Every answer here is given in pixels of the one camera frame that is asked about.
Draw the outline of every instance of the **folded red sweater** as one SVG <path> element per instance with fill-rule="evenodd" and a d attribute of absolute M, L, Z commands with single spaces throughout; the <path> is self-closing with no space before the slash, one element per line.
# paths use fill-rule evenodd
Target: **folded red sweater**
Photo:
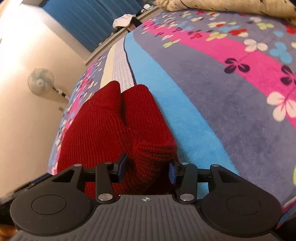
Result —
<path fill-rule="evenodd" d="M 167 168 L 172 158 L 178 160 L 177 147 L 152 94 L 144 85 L 120 93 L 112 81 L 79 110 L 65 133 L 57 170 L 115 162 L 123 152 L 130 164 L 123 182 L 113 184 L 115 194 L 161 194 L 172 188 Z M 95 184 L 87 183 L 85 193 L 94 198 Z"/>

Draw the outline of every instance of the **blue curtain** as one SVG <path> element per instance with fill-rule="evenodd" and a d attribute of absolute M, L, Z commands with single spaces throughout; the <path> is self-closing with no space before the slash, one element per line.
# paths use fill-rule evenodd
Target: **blue curtain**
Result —
<path fill-rule="evenodd" d="M 93 51 L 114 31 L 115 18 L 136 14 L 143 5 L 141 0 L 47 0 L 43 9 Z"/>

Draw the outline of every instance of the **red knitted garment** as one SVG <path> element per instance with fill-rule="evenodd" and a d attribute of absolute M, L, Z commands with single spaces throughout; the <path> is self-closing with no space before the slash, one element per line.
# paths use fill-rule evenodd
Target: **red knitted garment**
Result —
<path fill-rule="evenodd" d="M 115 162 L 126 152 L 129 168 L 122 183 L 113 184 L 115 194 L 164 194 L 168 162 L 177 159 L 177 147 L 152 94 L 144 85 L 120 93 L 112 81 L 94 94 L 79 110 L 67 130 L 57 170 L 81 163 L 84 168 Z M 95 184 L 85 193 L 94 198 Z"/>

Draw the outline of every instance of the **electric fan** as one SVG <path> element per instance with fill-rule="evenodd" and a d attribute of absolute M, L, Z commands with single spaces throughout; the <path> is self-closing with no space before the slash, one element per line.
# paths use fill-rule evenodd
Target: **electric fan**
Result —
<path fill-rule="evenodd" d="M 69 100 L 62 90 L 54 87 L 54 75 L 48 69 L 35 68 L 28 77 L 28 86 L 35 95 L 43 95 L 53 89 Z"/>

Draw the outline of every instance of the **bed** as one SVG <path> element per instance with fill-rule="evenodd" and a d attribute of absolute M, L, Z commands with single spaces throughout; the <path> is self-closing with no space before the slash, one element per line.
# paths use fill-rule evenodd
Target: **bed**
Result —
<path fill-rule="evenodd" d="M 75 86 L 49 160 L 80 107 L 111 80 L 146 85 L 180 161 L 218 163 L 273 194 L 286 220 L 296 196 L 296 29 L 266 16 L 163 12 L 102 54 Z M 203 197 L 207 187 L 199 185 Z"/>

